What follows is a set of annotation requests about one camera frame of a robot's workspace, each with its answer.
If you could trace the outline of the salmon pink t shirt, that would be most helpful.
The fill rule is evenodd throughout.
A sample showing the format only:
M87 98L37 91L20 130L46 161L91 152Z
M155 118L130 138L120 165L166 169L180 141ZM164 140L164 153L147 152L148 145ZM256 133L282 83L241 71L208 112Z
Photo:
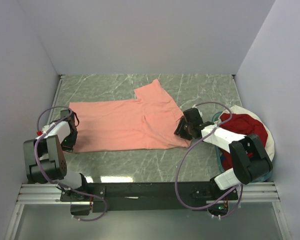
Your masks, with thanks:
M77 114L74 152L188 148L190 140L174 134L183 112L158 79L136 88L127 100L71 102Z

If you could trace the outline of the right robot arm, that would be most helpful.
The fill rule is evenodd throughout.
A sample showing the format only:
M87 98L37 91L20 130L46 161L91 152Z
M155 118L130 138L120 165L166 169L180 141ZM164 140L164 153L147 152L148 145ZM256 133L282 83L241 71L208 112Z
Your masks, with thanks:
M175 135L198 139L227 153L230 168L206 182L212 198L227 190L264 179L273 170L274 140L258 116L240 106L225 110L216 122L204 122L197 107L183 112Z

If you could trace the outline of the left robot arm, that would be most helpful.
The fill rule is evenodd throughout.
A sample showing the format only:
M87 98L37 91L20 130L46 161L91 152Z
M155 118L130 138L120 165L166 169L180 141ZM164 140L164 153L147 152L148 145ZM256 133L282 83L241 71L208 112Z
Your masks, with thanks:
M90 188L85 176L68 170L64 155L74 150L79 123L73 110L61 110L59 119L38 129L36 138L23 143L29 184L55 184L62 194L75 201L88 199Z

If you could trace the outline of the teal rimmed laundry basket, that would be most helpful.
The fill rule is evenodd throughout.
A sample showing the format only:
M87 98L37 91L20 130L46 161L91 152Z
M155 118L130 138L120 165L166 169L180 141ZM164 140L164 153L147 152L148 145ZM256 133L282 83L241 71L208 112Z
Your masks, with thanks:
M217 112L213 117L212 117L212 121L213 122L216 122L220 119L220 116L222 115L222 111L219 111ZM222 151L217 147L215 146L215 153L216 153L216 160L217 160L217 165L218 165L218 169L221 173L224 173L225 170L223 168L223 165L222 163L224 162L224 160L226 159L224 154L222 153ZM252 181L252 183L261 183L261 182L267 182L268 179L272 176L273 172L270 171L268 174L262 176L262 177L259 177L255 180Z

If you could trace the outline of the red t shirt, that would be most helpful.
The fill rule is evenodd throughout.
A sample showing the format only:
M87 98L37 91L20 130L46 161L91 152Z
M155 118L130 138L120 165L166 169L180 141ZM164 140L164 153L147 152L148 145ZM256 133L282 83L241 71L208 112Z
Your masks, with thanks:
M225 121L230 117L229 113L222 113L219 117L221 121ZM266 146L268 133L259 120L254 119L248 114L233 113L230 121L222 124L221 128L234 132L236 134L250 135L256 134L260 138L263 147ZM233 167L232 158L230 153L221 149L221 164L224 170L231 169Z

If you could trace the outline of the black base crossbar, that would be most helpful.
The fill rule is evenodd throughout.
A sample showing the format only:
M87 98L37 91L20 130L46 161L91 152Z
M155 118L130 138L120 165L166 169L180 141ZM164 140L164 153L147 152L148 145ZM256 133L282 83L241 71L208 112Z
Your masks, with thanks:
M208 181L179 182L180 198L189 206L201 207L215 201L225 190ZM88 193L101 197L108 211L179 210L173 182L88 183Z

